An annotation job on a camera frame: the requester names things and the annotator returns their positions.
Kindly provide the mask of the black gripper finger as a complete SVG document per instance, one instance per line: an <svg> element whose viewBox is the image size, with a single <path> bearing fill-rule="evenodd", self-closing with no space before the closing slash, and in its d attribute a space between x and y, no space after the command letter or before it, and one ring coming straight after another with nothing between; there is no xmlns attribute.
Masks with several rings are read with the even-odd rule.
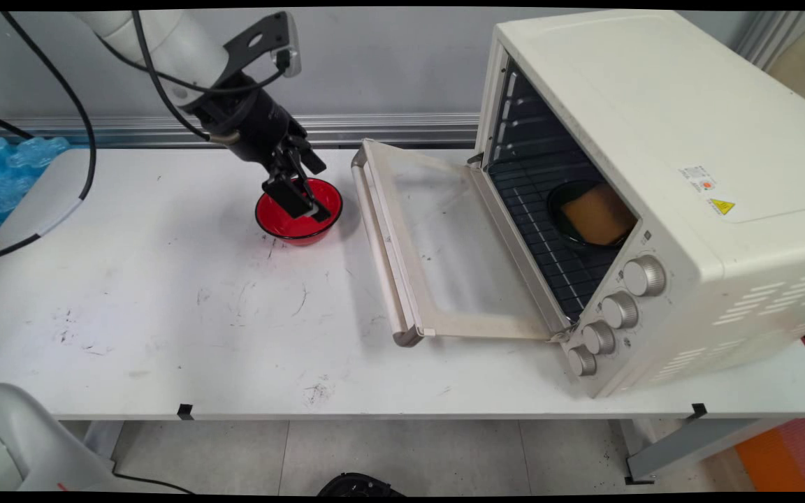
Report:
<svg viewBox="0 0 805 503"><path fill-rule="evenodd" d="M266 171L268 178L261 188L289 217L300 219L315 214L315 198L294 157L274 157Z"/></svg>
<svg viewBox="0 0 805 503"><path fill-rule="evenodd" d="M311 217L319 223L326 221L331 217L331 213L317 200L305 173L306 169L310 174L318 175L326 170L326 164L313 152L309 141L297 135L288 136L288 157L296 175L293 183L299 189L304 203L307 204L305 216Z"/></svg>

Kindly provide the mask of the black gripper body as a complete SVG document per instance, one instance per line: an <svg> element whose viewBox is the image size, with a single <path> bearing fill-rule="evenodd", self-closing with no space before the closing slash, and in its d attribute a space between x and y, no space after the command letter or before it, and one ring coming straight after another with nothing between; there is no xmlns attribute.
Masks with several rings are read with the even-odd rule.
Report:
<svg viewBox="0 0 805 503"><path fill-rule="evenodd" d="M239 159L269 169L277 154L307 147L307 133L263 88L233 94L205 93L195 100L195 117L211 136L237 140L227 149Z"/></svg>

